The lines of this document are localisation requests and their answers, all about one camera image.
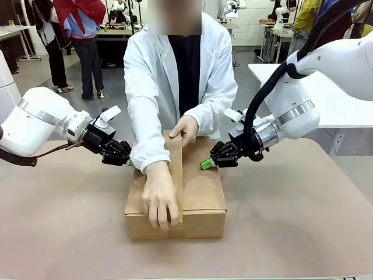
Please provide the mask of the white table with small items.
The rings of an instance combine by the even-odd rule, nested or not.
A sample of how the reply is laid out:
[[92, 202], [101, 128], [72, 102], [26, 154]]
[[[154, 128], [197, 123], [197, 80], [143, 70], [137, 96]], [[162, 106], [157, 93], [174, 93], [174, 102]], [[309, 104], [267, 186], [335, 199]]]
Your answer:
[[42, 58], [32, 53], [29, 54], [29, 50], [31, 51], [31, 47], [29, 42], [27, 41], [27, 37], [24, 33], [25, 30], [30, 29], [30, 26], [24, 25], [10, 25], [10, 26], [0, 26], [0, 42], [10, 39], [12, 37], [20, 37], [20, 41], [23, 47], [24, 56], [19, 58], [20, 61], [41, 61]]

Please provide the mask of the bystander in dark blue apron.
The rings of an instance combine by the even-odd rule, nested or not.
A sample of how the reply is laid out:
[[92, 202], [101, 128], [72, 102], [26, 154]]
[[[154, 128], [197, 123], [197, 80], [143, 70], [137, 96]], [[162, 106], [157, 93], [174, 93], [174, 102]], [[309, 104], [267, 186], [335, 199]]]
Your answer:
[[[338, 1], [339, 0], [321, 0], [321, 5], [318, 8], [316, 19], [319, 18], [321, 14], [329, 10], [330, 7]], [[352, 13], [353, 10], [351, 9], [349, 12], [345, 13], [338, 20], [332, 23], [319, 39], [319, 43], [323, 45], [331, 41], [342, 39], [345, 32], [352, 25]]]

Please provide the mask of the bystander in black clothes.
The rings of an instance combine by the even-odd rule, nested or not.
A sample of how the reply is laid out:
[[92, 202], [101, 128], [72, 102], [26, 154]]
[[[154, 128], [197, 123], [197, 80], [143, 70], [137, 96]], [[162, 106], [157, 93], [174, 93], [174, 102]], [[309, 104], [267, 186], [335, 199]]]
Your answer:
[[58, 93], [73, 90], [67, 83], [63, 49], [70, 45], [64, 37], [52, 0], [27, 0], [27, 17], [36, 27], [47, 53], [51, 71], [51, 80]]

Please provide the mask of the person's right hand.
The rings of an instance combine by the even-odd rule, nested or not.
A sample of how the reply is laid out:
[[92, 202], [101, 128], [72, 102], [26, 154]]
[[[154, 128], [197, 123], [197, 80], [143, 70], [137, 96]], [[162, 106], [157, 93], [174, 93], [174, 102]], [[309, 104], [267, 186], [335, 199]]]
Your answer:
[[176, 225], [179, 218], [176, 188], [165, 161], [145, 168], [146, 182], [142, 200], [145, 212], [154, 228], [167, 231], [169, 224]]

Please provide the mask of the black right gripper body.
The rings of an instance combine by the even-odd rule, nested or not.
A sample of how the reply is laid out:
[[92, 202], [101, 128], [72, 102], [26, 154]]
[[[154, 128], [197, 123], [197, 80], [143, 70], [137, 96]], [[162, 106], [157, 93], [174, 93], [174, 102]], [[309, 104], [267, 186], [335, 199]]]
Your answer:
[[249, 140], [244, 133], [233, 136], [232, 142], [241, 151], [241, 157], [243, 156], [249, 158], [253, 162], [257, 162], [257, 138], [254, 133], [252, 133]]

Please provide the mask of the person's left forearm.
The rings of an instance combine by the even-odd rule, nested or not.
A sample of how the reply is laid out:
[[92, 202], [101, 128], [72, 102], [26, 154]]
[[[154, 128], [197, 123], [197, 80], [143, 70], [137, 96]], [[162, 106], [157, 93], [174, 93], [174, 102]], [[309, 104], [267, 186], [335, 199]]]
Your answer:
[[212, 135], [219, 129], [219, 118], [226, 109], [231, 107], [237, 89], [235, 81], [208, 84], [202, 102], [185, 113], [186, 116], [196, 120], [197, 136]]

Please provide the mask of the person in white lab coat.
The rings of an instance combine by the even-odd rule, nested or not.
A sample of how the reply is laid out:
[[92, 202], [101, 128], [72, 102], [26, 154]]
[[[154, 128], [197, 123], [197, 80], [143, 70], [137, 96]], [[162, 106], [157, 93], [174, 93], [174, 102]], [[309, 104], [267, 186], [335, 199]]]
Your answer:
[[146, 27], [124, 55], [125, 94], [156, 99], [161, 130], [202, 102], [208, 84], [235, 81], [227, 29], [202, 0], [149, 0]]

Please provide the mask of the person's right forearm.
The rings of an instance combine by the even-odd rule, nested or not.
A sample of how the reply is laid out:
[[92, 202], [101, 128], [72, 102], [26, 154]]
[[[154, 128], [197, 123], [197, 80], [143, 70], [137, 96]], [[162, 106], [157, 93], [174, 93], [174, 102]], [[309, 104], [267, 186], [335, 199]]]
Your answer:
[[138, 94], [127, 94], [128, 114], [131, 119], [134, 142], [131, 161], [142, 173], [156, 162], [170, 163], [170, 153], [165, 149], [156, 99]]

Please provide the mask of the person's left hand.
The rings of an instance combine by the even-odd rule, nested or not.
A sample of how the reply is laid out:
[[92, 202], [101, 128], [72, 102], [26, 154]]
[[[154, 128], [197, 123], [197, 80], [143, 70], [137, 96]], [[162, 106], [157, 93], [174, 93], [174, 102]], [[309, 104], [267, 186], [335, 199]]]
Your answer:
[[170, 138], [175, 138], [178, 135], [182, 136], [182, 147], [185, 147], [195, 142], [199, 131], [198, 123], [196, 120], [188, 115], [181, 117], [176, 126], [169, 133]]

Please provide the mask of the brown cardboard shipping box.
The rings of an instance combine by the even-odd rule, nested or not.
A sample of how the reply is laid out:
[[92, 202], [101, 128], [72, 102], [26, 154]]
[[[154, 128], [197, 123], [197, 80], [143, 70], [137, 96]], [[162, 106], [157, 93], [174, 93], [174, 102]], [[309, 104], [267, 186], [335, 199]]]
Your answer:
[[181, 138], [170, 139], [164, 131], [165, 147], [171, 155], [170, 173], [178, 189], [180, 219], [164, 231], [154, 228], [143, 211], [142, 193], [146, 177], [135, 171], [129, 188], [125, 220], [132, 240], [186, 239], [222, 237], [226, 217], [226, 201], [217, 168], [203, 170], [214, 143], [210, 137], [198, 137], [181, 148]]

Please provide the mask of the bystander in yellow top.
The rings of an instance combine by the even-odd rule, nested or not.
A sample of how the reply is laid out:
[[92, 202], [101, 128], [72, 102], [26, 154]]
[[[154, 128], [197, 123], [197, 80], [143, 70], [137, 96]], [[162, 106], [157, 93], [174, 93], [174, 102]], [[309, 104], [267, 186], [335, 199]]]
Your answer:
[[299, 50], [304, 44], [313, 27], [321, 3], [322, 0], [303, 0], [300, 12], [293, 24], [293, 36], [289, 45], [288, 55]]

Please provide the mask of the bystander with red garment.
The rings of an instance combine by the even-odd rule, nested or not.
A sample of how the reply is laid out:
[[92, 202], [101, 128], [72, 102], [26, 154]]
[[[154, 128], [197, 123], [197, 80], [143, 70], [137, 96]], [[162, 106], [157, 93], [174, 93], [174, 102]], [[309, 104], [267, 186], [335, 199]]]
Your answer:
[[104, 98], [103, 74], [96, 43], [96, 33], [103, 23], [106, 8], [101, 0], [52, 0], [64, 36], [79, 57], [82, 99]]

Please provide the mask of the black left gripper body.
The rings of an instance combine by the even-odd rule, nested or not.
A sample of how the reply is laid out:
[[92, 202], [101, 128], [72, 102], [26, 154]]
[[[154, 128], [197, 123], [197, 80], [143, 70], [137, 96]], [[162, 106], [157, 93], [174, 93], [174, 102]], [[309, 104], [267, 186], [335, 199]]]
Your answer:
[[94, 154], [103, 155], [110, 152], [110, 142], [113, 139], [113, 133], [103, 131], [90, 131], [85, 134], [85, 148]]

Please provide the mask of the black table with colourful items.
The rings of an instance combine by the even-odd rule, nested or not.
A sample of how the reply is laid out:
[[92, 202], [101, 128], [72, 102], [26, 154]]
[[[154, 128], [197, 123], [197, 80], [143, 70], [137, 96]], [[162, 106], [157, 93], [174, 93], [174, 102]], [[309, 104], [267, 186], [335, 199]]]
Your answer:
[[123, 67], [128, 40], [133, 35], [126, 25], [101, 24], [96, 43], [103, 68]]

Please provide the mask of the large white table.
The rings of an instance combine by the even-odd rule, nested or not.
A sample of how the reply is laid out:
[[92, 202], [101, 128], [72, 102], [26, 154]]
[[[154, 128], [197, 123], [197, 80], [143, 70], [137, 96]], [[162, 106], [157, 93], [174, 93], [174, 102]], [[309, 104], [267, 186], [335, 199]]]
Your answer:
[[328, 154], [373, 156], [373, 101], [345, 94], [319, 72], [300, 82], [320, 114], [318, 130], [332, 137]]

